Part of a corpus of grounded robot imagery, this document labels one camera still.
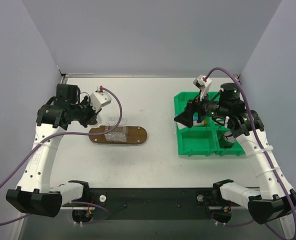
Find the clear acrylic organizer box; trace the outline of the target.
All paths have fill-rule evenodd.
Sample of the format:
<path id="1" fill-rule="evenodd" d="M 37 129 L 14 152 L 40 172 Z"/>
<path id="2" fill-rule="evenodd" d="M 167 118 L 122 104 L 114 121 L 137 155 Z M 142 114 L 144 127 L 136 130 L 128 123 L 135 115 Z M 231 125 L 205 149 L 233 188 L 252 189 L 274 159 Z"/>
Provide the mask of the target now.
<path id="1" fill-rule="evenodd" d="M 118 117 L 108 117 L 105 124 L 105 132 L 110 131 L 118 122 Z M 108 142 L 125 143 L 128 137 L 128 120 L 122 118 L 119 125 L 112 131 L 105 134 Z"/>

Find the clear plastic cup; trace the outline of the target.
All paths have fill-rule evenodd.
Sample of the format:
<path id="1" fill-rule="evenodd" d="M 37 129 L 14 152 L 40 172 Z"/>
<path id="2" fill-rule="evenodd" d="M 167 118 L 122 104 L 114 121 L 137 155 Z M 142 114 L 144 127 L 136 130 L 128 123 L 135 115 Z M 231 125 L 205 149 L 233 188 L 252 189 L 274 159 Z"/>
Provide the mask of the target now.
<path id="1" fill-rule="evenodd" d="M 100 126 L 101 124 L 102 124 L 102 118 L 99 114 L 96 116 L 96 119 L 92 120 L 89 123 L 90 126 Z"/>

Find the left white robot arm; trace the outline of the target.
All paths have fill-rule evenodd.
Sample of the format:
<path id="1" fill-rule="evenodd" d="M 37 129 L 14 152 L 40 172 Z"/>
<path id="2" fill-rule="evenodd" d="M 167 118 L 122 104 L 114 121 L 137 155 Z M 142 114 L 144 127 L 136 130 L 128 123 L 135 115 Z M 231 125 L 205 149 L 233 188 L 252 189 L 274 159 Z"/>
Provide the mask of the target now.
<path id="1" fill-rule="evenodd" d="M 97 116 L 111 98 L 101 90 L 80 98 L 76 85 L 57 84 L 56 95 L 37 111 L 35 137 L 24 173 L 6 200 L 19 212 L 55 217 L 66 203 L 62 191 L 53 191 L 50 178 L 59 144 L 68 126 L 77 121 L 83 127 L 97 121 Z"/>

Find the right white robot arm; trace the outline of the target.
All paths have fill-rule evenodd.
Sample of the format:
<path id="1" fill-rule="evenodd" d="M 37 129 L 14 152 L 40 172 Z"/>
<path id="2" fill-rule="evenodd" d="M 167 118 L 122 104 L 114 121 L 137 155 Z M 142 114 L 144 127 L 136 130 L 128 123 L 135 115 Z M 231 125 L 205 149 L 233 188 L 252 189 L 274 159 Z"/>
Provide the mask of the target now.
<path id="1" fill-rule="evenodd" d="M 187 101 L 174 121 L 192 128 L 193 116 L 202 121 L 209 117 L 222 119 L 224 126 L 239 143 L 254 170 L 259 190 L 236 184 L 227 179 L 214 183 L 220 200 L 230 201 L 248 209 L 258 224 L 296 213 L 296 191 L 285 178 L 278 165 L 273 147 L 269 145 L 264 124 L 258 113 L 251 110 L 239 84 L 224 83 L 218 92 L 219 99 L 209 98 L 209 81 L 195 80 L 198 95 Z"/>

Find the blue white toothpaste tube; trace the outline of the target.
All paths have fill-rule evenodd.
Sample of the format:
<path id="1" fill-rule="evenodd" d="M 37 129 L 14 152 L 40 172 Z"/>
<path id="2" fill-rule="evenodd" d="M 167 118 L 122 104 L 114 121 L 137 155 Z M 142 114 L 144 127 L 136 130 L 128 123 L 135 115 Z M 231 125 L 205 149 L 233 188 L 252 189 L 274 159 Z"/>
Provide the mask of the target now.
<path id="1" fill-rule="evenodd" d="M 184 128 L 187 128 L 185 125 L 183 125 L 182 123 L 177 122 L 176 123 L 177 127 L 179 130 L 182 130 Z M 209 121 L 204 119 L 201 122 L 198 122 L 198 117 L 197 116 L 193 116 L 193 127 L 206 127 L 209 125 Z"/>

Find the brown oval wooden tray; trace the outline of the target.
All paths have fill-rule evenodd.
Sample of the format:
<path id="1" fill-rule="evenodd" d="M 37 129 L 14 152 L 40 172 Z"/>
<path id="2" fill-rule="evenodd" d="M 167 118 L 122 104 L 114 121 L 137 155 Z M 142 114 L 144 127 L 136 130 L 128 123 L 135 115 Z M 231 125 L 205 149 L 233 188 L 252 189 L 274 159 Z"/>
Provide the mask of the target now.
<path id="1" fill-rule="evenodd" d="M 143 144 L 148 137 L 147 131 L 141 126 L 127 126 L 128 134 L 126 142 L 112 142 L 107 141 L 105 138 L 105 125 L 102 125 L 98 128 L 91 128 L 90 134 L 99 134 L 99 135 L 89 135 L 91 142 L 96 144 L 105 144 L 105 145 L 140 145 Z"/>

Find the green plastic divided bin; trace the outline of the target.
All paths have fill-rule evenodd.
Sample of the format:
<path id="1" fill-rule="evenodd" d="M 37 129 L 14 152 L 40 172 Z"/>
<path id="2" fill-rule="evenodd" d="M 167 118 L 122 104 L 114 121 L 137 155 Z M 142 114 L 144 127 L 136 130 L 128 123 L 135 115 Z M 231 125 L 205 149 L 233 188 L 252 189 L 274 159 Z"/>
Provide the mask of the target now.
<path id="1" fill-rule="evenodd" d="M 224 147 L 221 137 L 228 132 L 221 127 L 224 121 L 213 121 L 206 117 L 202 123 L 197 123 L 198 114 L 193 115 L 193 127 L 188 128 L 181 123 L 176 123 L 177 148 L 181 156 L 210 156 L 212 154 L 223 157 L 225 155 L 242 156 L 245 154 L 238 142 L 230 148 Z"/>

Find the black cylindrical cup in bin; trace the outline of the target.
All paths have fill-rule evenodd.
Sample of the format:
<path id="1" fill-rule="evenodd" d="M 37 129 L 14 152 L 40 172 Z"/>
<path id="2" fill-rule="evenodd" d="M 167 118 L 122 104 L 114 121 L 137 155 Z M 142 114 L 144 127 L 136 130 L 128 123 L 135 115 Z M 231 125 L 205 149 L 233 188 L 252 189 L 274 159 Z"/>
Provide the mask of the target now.
<path id="1" fill-rule="evenodd" d="M 227 131 L 222 135 L 221 138 L 221 148 L 230 149 L 236 142 L 236 138 L 233 136 L 231 131 Z"/>

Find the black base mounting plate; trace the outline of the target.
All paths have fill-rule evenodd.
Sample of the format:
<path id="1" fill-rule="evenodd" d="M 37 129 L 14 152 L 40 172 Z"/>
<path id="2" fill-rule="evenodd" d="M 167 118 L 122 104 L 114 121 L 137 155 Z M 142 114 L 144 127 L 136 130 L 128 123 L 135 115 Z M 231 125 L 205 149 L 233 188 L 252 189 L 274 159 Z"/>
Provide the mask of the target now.
<path id="1" fill-rule="evenodd" d="M 211 213 L 229 213 L 234 204 L 221 200 L 212 187 L 91 188 L 87 205 L 67 204 L 73 221 L 208 220 Z"/>

